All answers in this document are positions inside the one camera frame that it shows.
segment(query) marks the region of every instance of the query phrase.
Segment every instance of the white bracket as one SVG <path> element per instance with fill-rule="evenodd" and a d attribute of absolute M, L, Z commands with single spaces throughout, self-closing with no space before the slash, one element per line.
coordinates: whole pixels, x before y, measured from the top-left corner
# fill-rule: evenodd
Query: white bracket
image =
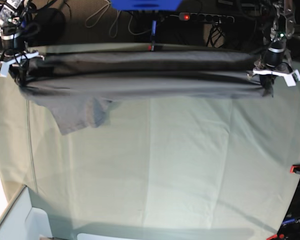
<path fill-rule="evenodd" d="M 33 53 L 26 53 L 25 55 L 14 57 L 10 61 L 0 61 L 0 77 L 6 78 L 8 76 L 10 65 L 12 65 L 16 62 L 19 63 L 21 60 L 24 60 L 24 59 L 32 59 L 34 57 L 37 57 L 38 55 L 39 55 L 39 52 L 36 51 Z"/>
<path fill-rule="evenodd" d="M 300 73 L 297 69 L 291 73 L 286 73 L 286 72 L 274 71 L 274 70 L 269 70 L 269 69 L 254 68 L 253 74 L 254 75 L 257 75 L 257 74 L 258 75 L 275 75 L 275 76 L 283 77 L 285 80 L 285 83 L 288 87 L 294 87 L 297 85 L 297 82 L 300 82 Z"/>

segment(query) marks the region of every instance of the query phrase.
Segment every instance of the wire bundle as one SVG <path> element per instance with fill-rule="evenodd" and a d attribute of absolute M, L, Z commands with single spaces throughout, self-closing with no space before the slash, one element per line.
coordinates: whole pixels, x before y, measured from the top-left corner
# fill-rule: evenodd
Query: wire bundle
<path fill-rule="evenodd" d="M 206 41 L 206 46 L 208 47 L 209 44 L 213 48 L 216 47 L 217 42 L 220 40 L 221 37 L 225 37 L 223 29 L 219 25 L 212 25 L 211 30 L 209 32 L 208 39 Z"/>

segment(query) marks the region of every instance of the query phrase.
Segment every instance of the gray cloth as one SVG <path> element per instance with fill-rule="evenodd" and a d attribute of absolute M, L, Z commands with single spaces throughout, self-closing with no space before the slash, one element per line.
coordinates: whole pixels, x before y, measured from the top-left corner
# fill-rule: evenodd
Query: gray cloth
<path fill-rule="evenodd" d="M 225 51 L 108 52 L 32 59 L 26 99 L 47 107 L 68 134 L 106 118 L 111 102 L 151 97 L 256 98 L 255 56 Z"/>

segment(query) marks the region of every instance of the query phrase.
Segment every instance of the black cylinder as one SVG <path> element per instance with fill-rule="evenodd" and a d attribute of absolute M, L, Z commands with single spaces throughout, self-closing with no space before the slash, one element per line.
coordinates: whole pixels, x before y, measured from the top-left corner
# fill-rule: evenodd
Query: black cylinder
<path fill-rule="evenodd" d="M 271 43 L 264 55 L 264 63 L 271 68 L 277 67 L 279 64 L 282 63 L 284 59 L 285 50 L 286 50 L 285 40 L 275 41 Z"/>
<path fill-rule="evenodd" d="M 20 35 L 21 32 L 16 31 L 14 28 L 3 29 L 1 32 L 2 48 L 4 50 L 15 49 L 18 51 L 24 51 L 26 48 L 25 41 Z"/>

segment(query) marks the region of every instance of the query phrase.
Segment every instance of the blue box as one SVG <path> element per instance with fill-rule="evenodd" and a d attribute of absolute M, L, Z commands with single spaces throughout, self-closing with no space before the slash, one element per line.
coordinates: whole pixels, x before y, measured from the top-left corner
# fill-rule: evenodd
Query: blue box
<path fill-rule="evenodd" d="M 123 11 L 175 11 L 182 0 L 111 0 L 112 7 Z"/>

